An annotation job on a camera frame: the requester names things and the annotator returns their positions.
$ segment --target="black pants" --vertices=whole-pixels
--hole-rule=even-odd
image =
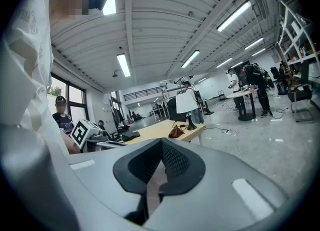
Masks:
[[[259,90],[256,93],[258,93],[258,99],[262,106],[262,109],[265,111],[270,110],[269,98],[266,92],[266,85],[264,83],[260,83],[258,84],[258,88]]]
[[[240,109],[240,108],[242,108],[243,110],[246,109],[245,108],[244,97],[234,97],[233,100],[234,100],[234,103],[235,103],[235,107],[237,109]]]

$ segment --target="glass window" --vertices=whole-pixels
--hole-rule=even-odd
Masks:
[[[70,109],[71,109],[72,121],[75,126],[77,125],[79,119],[87,120],[86,111],[84,107],[71,106]]]
[[[52,77],[52,83],[51,83],[51,87],[47,90],[47,99],[49,101],[49,110],[51,112],[51,114],[54,114],[57,112],[57,109],[56,109],[56,97],[57,96],[63,96],[66,98],[66,88],[67,88],[67,85]]]
[[[69,101],[83,104],[84,101],[82,91],[72,86],[69,86]]]
[[[117,94],[115,91],[111,92],[111,96],[114,97],[115,99],[117,99]]]

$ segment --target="black cap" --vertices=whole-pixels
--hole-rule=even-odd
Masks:
[[[62,103],[67,104],[67,101],[63,96],[58,96],[55,98],[56,105],[61,105]]]
[[[189,81],[184,81],[182,84],[191,86],[191,83]]]

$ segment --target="baseball cap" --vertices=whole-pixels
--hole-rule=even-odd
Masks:
[[[63,96],[58,96],[55,98],[55,104],[56,105],[66,105],[67,101]]]

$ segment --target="wooden table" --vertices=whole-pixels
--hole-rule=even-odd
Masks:
[[[251,106],[252,106],[252,113],[247,113],[246,112],[246,107],[244,107],[243,109],[243,115],[242,115],[242,110],[241,110],[241,106],[239,104],[239,117],[238,117],[238,120],[240,121],[250,121],[254,118],[256,118],[256,110],[255,110],[255,103],[254,103],[254,99],[252,97],[252,91],[250,91],[249,89],[248,90],[240,90],[240,91],[237,91],[235,93],[232,93],[228,96],[226,96],[227,99],[233,99],[233,98],[238,98],[238,97],[243,97],[245,95],[249,95],[250,94],[250,101],[251,101]]]
[[[146,128],[138,129],[136,132],[140,133],[140,137],[136,137],[132,140],[124,142],[127,145],[132,145],[141,141],[146,141],[149,139],[160,139],[160,138],[168,138],[169,133],[173,129],[172,126],[175,121],[173,120],[164,120],[162,122],[156,123]],[[187,122],[176,121],[174,125],[185,125],[188,127]],[[202,145],[202,137],[201,133],[205,129],[205,124],[195,124],[196,129],[194,130],[187,130],[185,127],[182,127],[184,134],[180,137],[176,138],[179,141],[186,141],[189,142],[195,137],[199,137],[200,144]]]

